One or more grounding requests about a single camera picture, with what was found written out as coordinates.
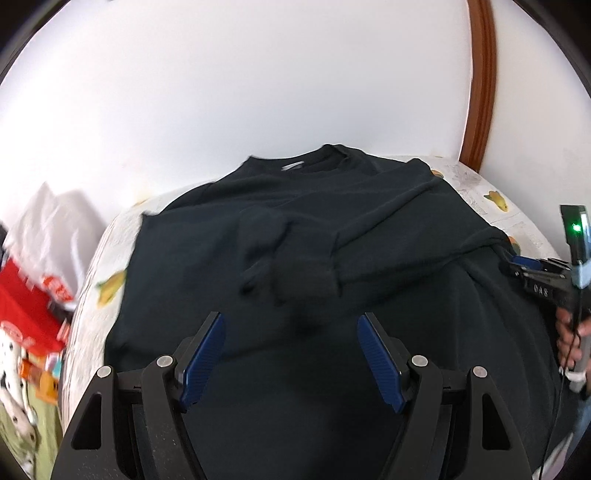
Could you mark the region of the person right hand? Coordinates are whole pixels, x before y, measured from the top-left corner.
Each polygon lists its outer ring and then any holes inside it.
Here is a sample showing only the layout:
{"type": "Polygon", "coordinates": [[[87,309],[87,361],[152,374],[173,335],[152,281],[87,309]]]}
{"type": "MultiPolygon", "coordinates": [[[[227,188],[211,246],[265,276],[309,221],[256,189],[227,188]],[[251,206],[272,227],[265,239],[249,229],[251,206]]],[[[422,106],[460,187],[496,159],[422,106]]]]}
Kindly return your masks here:
{"type": "Polygon", "coordinates": [[[556,330],[559,365],[566,369],[573,369],[578,361],[586,362],[585,373],[590,374],[590,355],[584,354],[580,346],[582,340],[590,338],[591,319],[586,317],[573,326],[572,314],[564,308],[558,307],[556,311],[556,330]]]}

